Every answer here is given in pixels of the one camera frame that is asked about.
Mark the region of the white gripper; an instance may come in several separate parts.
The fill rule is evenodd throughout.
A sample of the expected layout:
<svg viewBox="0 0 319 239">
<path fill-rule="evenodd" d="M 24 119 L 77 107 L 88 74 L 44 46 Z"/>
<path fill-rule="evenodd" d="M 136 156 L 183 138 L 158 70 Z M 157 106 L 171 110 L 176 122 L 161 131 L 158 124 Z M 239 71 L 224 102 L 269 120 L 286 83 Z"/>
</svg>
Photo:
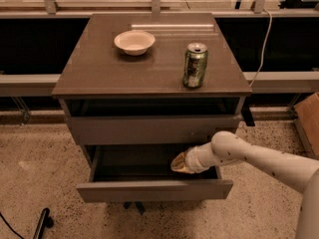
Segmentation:
<svg viewBox="0 0 319 239">
<path fill-rule="evenodd" d="M 209 170 L 218 165 L 219 158 L 213 152 L 211 144 L 191 147 L 186 153 L 181 152 L 170 164 L 174 172 L 194 174 Z"/>
</svg>

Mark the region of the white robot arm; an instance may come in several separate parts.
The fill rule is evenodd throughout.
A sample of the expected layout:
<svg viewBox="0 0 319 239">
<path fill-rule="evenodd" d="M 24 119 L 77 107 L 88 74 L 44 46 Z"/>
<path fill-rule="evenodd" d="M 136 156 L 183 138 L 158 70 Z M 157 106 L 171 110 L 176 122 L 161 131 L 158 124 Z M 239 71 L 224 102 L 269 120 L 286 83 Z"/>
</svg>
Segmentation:
<svg viewBox="0 0 319 239">
<path fill-rule="evenodd" d="M 202 173 L 213 166 L 245 161 L 302 194 L 295 239 L 319 239 L 319 161 L 249 143 L 230 131 L 181 152 L 170 168 Z"/>
</svg>

